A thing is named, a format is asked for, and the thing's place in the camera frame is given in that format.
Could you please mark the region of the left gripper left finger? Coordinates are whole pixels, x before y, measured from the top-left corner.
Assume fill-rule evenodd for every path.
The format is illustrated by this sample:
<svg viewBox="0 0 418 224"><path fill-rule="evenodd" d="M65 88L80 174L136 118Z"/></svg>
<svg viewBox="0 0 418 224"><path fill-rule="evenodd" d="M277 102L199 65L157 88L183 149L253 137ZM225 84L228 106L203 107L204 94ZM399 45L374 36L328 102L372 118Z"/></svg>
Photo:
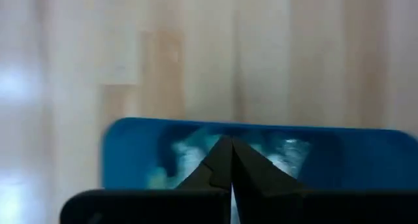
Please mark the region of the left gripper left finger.
<svg viewBox="0 0 418 224"><path fill-rule="evenodd" d="M223 136L176 188L84 191L63 205L60 222L228 224L232 158L232 139Z"/></svg>

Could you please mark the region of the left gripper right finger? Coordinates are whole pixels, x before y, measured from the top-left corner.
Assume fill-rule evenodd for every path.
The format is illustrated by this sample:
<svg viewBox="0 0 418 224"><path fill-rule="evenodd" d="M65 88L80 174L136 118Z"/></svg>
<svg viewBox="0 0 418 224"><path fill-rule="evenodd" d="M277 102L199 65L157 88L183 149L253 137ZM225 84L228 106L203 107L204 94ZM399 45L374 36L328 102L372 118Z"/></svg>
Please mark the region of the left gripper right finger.
<svg viewBox="0 0 418 224"><path fill-rule="evenodd" d="M231 182L241 223L416 223L417 192L311 189L234 138Z"/></svg>

